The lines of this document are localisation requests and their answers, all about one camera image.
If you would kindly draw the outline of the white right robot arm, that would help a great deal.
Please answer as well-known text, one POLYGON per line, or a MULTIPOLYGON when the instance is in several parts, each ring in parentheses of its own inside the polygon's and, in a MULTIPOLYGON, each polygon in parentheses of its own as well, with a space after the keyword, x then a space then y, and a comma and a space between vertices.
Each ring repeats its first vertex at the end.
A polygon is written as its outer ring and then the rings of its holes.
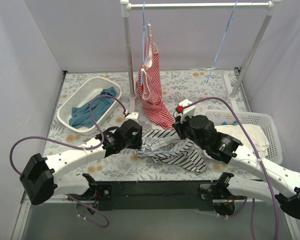
POLYGON ((216 186, 217 195, 248 196, 258 200, 274 200, 289 216, 300 220, 300 173, 284 168, 267 158, 257 157, 239 139, 218 132, 205 115, 177 116, 172 125, 178 136, 194 142, 210 158, 246 170, 261 181, 247 183, 231 176, 216 186))

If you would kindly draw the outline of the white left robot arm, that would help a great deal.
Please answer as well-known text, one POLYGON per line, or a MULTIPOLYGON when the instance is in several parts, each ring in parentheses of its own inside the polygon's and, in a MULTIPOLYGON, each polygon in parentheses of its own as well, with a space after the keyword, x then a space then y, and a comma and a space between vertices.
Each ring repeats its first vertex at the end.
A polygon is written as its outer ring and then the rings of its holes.
POLYGON ((142 126, 128 119, 120 127, 108 128, 83 143, 78 149, 43 157, 30 157, 19 179, 33 205, 40 205, 55 195, 78 195, 85 200, 96 196, 96 183, 86 173, 69 176, 68 173, 96 160, 118 154, 124 149, 140 149, 142 126))

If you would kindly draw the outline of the black white striped tank top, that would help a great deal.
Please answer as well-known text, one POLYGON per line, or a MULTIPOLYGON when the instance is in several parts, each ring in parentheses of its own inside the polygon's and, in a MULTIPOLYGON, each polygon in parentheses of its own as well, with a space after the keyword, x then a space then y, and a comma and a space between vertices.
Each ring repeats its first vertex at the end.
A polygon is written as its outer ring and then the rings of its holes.
POLYGON ((196 148, 197 150, 180 150, 177 153, 160 153, 152 156, 138 156, 136 154, 136 156, 138 158, 149 157, 154 163, 160 161, 168 165, 177 165, 191 172, 202 173, 206 171, 207 164, 200 154, 199 148, 197 146, 196 148))

